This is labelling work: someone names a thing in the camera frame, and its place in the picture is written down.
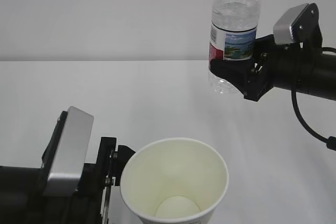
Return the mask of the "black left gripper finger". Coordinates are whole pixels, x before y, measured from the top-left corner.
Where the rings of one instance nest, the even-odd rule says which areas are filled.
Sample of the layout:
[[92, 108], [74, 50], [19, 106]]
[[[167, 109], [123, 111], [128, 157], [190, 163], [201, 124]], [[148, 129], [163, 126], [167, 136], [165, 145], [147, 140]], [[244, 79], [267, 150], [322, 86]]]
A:
[[128, 146], [119, 145], [118, 150], [114, 152], [114, 177], [115, 185], [120, 184], [122, 172], [129, 161], [129, 159], [135, 154], [135, 151]]

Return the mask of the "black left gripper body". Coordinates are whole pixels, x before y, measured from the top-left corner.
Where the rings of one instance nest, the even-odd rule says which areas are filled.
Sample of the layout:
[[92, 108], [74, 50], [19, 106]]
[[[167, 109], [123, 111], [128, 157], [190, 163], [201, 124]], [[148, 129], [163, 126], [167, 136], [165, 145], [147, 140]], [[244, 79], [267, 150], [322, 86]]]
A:
[[102, 137], [94, 164], [85, 163], [77, 191], [67, 202], [61, 223], [109, 223], [110, 175], [115, 137]]

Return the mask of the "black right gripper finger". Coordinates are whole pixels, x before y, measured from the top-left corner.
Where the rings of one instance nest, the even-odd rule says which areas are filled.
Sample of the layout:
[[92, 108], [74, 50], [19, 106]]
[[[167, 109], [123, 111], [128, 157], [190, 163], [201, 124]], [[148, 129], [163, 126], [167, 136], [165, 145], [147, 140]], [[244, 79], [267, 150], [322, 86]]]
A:
[[254, 59], [260, 59], [263, 54], [268, 54], [273, 48], [273, 35], [267, 35], [255, 40], [254, 44]]
[[230, 61], [213, 59], [209, 62], [210, 84], [220, 94], [240, 92], [256, 95], [255, 61], [252, 59]]

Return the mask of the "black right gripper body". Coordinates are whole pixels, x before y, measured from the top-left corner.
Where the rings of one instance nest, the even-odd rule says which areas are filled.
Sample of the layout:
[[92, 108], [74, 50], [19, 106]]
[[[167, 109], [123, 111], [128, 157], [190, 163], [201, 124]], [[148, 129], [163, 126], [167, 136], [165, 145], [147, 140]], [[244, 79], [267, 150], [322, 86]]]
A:
[[295, 53], [297, 45], [276, 45], [270, 53], [263, 54], [260, 59], [254, 59], [256, 95], [244, 95], [251, 101], [259, 101], [274, 87], [290, 90], [295, 71]]

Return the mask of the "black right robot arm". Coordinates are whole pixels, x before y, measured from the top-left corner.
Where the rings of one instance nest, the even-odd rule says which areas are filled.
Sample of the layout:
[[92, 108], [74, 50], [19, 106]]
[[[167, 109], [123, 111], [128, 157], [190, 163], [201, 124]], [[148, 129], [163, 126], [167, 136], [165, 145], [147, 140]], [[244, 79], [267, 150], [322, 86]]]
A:
[[259, 101], [272, 88], [335, 100], [335, 58], [320, 49], [307, 51], [299, 44], [278, 46], [273, 35], [258, 38], [252, 58], [242, 61], [212, 59], [209, 69], [227, 80], [246, 100]]

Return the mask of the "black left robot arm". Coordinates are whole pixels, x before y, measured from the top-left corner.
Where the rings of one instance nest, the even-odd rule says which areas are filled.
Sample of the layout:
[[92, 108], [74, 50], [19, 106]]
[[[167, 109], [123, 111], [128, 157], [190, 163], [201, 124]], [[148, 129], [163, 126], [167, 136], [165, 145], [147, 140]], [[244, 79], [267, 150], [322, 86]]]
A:
[[44, 196], [35, 191], [38, 168], [1, 166], [1, 223], [108, 223], [112, 186], [135, 151], [102, 137], [94, 164], [85, 163], [71, 196]]

